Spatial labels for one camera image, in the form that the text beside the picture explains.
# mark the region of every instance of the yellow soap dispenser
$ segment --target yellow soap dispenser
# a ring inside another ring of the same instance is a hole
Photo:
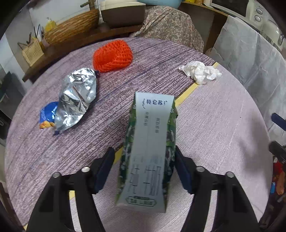
[[[48,32],[50,31],[51,29],[55,28],[57,25],[55,24],[55,21],[52,21],[50,20],[49,18],[48,19],[48,22],[47,22],[47,25],[45,26],[45,32]]]

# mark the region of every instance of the metal bolt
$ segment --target metal bolt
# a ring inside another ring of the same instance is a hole
[[[90,171],[90,167],[83,167],[82,168],[82,172],[89,172]]]
[[[198,172],[204,172],[204,167],[198,166],[198,167],[196,167],[196,170],[197,170]]]
[[[58,178],[61,174],[59,172],[53,173],[53,178]]]
[[[230,178],[233,178],[234,174],[232,172],[227,172],[227,176],[230,177]]]

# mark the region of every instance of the purple tablecloth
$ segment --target purple tablecloth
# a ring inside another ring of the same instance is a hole
[[[108,146],[123,142],[128,110],[135,91],[178,97],[193,82],[178,70],[191,60],[214,61],[186,46],[144,38],[126,38],[133,63],[102,74],[96,104],[73,128],[53,136],[40,130],[40,109],[58,99],[61,80],[81,67],[92,68],[93,52],[107,41],[74,52],[50,67],[23,98],[12,120],[6,146],[5,172],[13,207],[23,224],[51,174],[74,173],[101,157]],[[263,118],[243,86],[222,66],[219,80],[199,86],[178,108],[177,141],[185,156],[211,172],[233,171],[259,219],[265,209],[272,176],[272,157]],[[144,214],[114,206],[118,164],[112,168],[95,202],[106,231],[180,231],[192,196],[183,190],[175,172],[165,214]],[[75,202],[71,210],[76,231]],[[211,205],[206,229],[215,211]]]

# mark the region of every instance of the crumpled tissue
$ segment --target crumpled tissue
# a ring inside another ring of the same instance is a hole
[[[205,66],[203,62],[191,61],[186,65],[179,66],[188,77],[196,81],[198,85],[203,85],[221,76],[221,72],[213,66]]]

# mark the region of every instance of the woven basket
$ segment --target woven basket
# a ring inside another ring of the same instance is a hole
[[[30,67],[44,55],[38,39],[33,40],[22,50],[22,55],[30,65]]]
[[[44,34],[50,45],[55,45],[98,26],[99,10],[94,9],[72,17]]]

